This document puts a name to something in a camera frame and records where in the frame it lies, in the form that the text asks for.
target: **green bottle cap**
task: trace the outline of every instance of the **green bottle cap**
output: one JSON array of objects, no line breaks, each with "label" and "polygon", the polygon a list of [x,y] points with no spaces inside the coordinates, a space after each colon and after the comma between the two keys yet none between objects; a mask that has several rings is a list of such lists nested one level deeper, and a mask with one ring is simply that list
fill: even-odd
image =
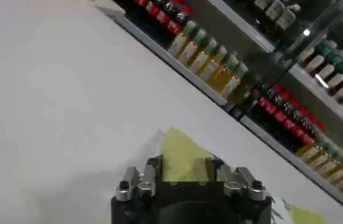
[{"label": "green bottle cap", "polygon": [[207,32],[204,29],[200,29],[198,33],[196,34],[195,38],[193,39],[193,41],[197,45],[199,45],[203,41],[204,37],[206,37],[206,35],[207,35]]},{"label": "green bottle cap", "polygon": [[238,63],[239,63],[239,61],[237,59],[237,53],[234,52],[233,54],[230,55],[230,57],[226,61],[226,67],[232,71],[235,69],[235,67]]},{"label": "green bottle cap", "polygon": [[186,35],[190,35],[190,34],[195,30],[196,26],[197,26],[197,23],[194,22],[194,21],[192,21],[192,20],[190,20],[190,21],[186,24],[186,26],[185,26],[185,28],[182,30],[182,32],[183,32],[184,34],[186,34]]},{"label": "green bottle cap", "polygon": [[216,40],[212,37],[209,40],[209,43],[206,46],[205,52],[207,54],[211,54],[213,52],[213,50],[218,46],[218,43],[216,42]]},{"label": "green bottle cap", "polygon": [[239,79],[241,79],[246,72],[248,72],[248,68],[247,66],[243,63],[243,62],[240,62],[238,67],[237,67],[237,70],[235,71],[235,74],[237,77],[239,77]]}]

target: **yellow liquid bottle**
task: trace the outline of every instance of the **yellow liquid bottle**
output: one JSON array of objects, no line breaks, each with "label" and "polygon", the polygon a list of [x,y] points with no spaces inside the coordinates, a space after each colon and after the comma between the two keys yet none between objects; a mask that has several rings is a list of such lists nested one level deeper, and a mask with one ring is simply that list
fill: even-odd
[{"label": "yellow liquid bottle", "polygon": [[307,163],[311,158],[317,156],[319,152],[324,151],[324,146],[322,142],[317,142],[315,144],[309,144],[302,148],[300,148],[296,152],[296,156],[299,157],[300,160]]},{"label": "yellow liquid bottle", "polygon": [[220,93],[234,76],[234,69],[238,63],[239,61],[236,54],[230,55],[225,64],[223,64],[220,69],[217,70],[210,79],[208,79],[208,85],[216,92]]},{"label": "yellow liquid bottle", "polygon": [[185,47],[188,45],[190,39],[189,36],[195,30],[196,26],[196,22],[192,20],[189,21],[182,32],[175,37],[167,52],[169,52],[169,54],[171,54],[172,56],[178,58]]},{"label": "yellow liquid bottle", "polygon": [[338,153],[336,151],[329,150],[327,154],[328,154],[327,160],[315,168],[315,171],[321,176],[333,170],[339,164],[339,159],[337,158]]},{"label": "yellow liquid bottle", "polygon": [[178,60],[189,67],[189,62],[192,61],[192,58],[199,51],[200,44],[203,42],[203,39],[206,37],[207,32],[204,29],[200,29],[194,39],[188,43],[181,55],[178,57]]},{"label": "yellow liquid bottle", "polygon": [[246,72],[248,72],[247,66],[241,62],[239,63],[234,76],[229,80],[227,85],[223,88],[221,91],[220,95],[223,96],[225,99],[227,99],[230,94],[234,91],[236,87],[240,84],[240,80],[242,80],[243,76],[245,75]]},{"label": "yellow liquid bottle", "polygon": [[334,182],[340,177],[343,177],[343,152],[336,158],[336,166],[334,169],[326,172],[322,175],[329,182]]},{"label": "yellow liquid bottle", "polygon": [[220,46],[217,54],[199,69],[196,73],[197,76],[201,77],[204,81],[208,80],[220,67],[226,54],[227,49],[224,46]]},{"label": "yellow liquid bottle", "polygon": [[323,150],[319,151],[317,155],[312,156],[307,162],[307,164],[312,168],[316,169],[320,165],[324,164],[330,157],[330,149],[323,146]]},{"label": "yellow liquid bottle", "polygon": [[205,47],[198,55],[195,57],[194,61],[190,65],[189,69],[197,74],[198,71],[205,65],[208,64],[210,60],[211,53],[217,47],[218,43],[214,38],[211,38]]}]

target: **dark bottle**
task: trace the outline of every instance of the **dark bottle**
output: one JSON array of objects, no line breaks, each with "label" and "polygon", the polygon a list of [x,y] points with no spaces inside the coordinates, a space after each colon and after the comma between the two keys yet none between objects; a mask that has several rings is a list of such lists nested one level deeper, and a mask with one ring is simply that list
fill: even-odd
[{"label": "dark bottle", "polygon": [[167,25],[167,29],[173,36],[179,34],[182,28],[184,28],[191,13],[191,8],[187,5],[184,5],[177,15],[170,20],[169,24]]},{"label": "dark bottle", "polygon": [[182,0],[171,0],[165,2],[162,6],[162,10],[160,10],[156,16],[158,22],[167,29],[167,25],[169,24],[170,20],[174,18],[179,9],[181,8],[180,3]]},{"label": "dark bottle", "polygon": [[285,30],[295,22],[297,12],[300,11],[300,9],[301,7],[298,4],[287,6],[282,15],[275,21],[274,29],[269,31],[269,36],[273,40],[283,40]]},{"label": "dark bottle", "polygon": [[275,27],[275,21],[284,13],[288,0],[274,0],[265,11],[264,32],[272,30]]}]

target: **red bottle cap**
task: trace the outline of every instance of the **red bottle cap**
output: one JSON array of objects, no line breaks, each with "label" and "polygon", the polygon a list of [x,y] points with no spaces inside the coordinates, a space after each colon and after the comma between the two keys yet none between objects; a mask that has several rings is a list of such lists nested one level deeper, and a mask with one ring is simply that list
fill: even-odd
[{"label": "red bottle cap", "polygon": [[189,6],[187,6],[187,5],[182,6],[181,11],[182,11],[182,12],[186,12],[186,13],[188,13],[188,14],[191,14],[191,13],[192,13],[192,9],[191,9]]},{"label": "red bottle cap", "polygon": [[315,114],[310,114],[310,121],[311,121],[312,123],[315,123],[315,122],[316,122]]},{"label": "red bottle cap", "polygon": [[273,86],[273,89],[276,90],[276,91],[281,91],[281,86],[278,85],[278,84],[275,84],[275,85]]},{"label": "red bottle cap", "polygon": [[305,107],[301,107],[300,108],[300,112],[302,115],[307,115],[308,114],[308,110]]},{"label": "red bottle cap", "polygon": [[282,97],[287,100],[291,97],[291,95],[287,91],[282,91]]},{"label": "red bottle cap", "polygon": [[291,99],[291,105],[294,108],[298,108],[299,107],[298,101],[296,99],[293,99],[293,98]]},{"label": "red bottle cap", "polygon": [[316,125],[322,130],[322,131],[324,131],[325,130],[325,125],[323,124],[323,123],[321,123],[321,122],[316,122]]}]

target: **glass bottle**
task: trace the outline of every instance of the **glass bottle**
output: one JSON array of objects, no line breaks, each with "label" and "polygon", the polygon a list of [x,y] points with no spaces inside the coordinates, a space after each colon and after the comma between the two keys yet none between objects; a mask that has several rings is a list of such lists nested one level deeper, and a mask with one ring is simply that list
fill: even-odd
[{"label": "glass bottle", "polygon": [[197,75],[204,81],[207,81],[209,77],[219,68],[223,62],[224,57],[227,54],[227,49],[224,46],[220,46],[216,55],[211,58],[201,69],[197,72]]},{"label": "glass bottle", "polygon": [[316,142],[315,144],[309,144],[302,148],[300,148],[296,152],[296,156],[299,157],[300,160],[307,163],[311,158],[314,158],[317,155],[320,155],[324,152],[324,143],[323,142]]},{"label": "glass bottle", "polygon": [[210,79],[208,85],[211,86],[216,92],[220,93],[230,79],[234,76],[234,69],[239,63],[236,53],[230,55],[228,60],[223,64]]},{"label": "glass bottle", "polygon": [[227,83],[224,89],[220,92],[221,96],[227,99],[231,92],[240,84],[240,80],[243,78],[243,76],[248,70],[249,69],[246,67],[246,65],[243,62],[240,62],[235,71],[234,76]]},{"label": "glass bottle", "polygon": [[216,42],[216,40],[214,38],[211,38],[207,46],[197,55],[189,69],[193,73],[197,74],[201,67],[203,67],[210,60],[210,55],[217,45],[218,43]]},{"label": "glass bottle", "polygon": [[189,36],[195,30],[196,26],[197,23],[192,20],[190,20],[186,24],[184,30],[182,30],[182,32],[175,37],[174,41],[171,43],[169,49],[167,50],[169,54],[176,58],[178,58],[181,55],[182,51],[188,45]]}]

